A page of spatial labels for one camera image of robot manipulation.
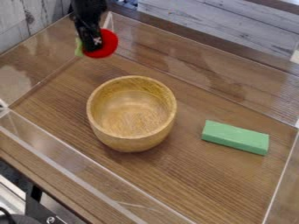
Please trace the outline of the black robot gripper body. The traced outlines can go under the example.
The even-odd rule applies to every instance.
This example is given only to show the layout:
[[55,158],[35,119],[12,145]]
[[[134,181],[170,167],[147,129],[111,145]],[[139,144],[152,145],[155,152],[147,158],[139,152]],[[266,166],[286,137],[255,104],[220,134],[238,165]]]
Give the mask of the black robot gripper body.
[[74,16],[87,24],[96,24],[107,11],[107,0],[71,0]]

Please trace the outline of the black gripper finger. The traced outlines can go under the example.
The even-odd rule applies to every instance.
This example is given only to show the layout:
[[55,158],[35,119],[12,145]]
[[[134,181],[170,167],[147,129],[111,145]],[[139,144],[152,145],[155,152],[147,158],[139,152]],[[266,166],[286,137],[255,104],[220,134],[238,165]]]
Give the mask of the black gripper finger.
[[78,36],[79,36],[79,38],[82,39],[82,35],[80,35],[82,23],[75,23],[75,28],[76,28]]
[[83,49],[87,52],[95,52],[103,47],[102,32],[98,24],[82,23],[80,35],[82,35],[80,40],[83,43]]

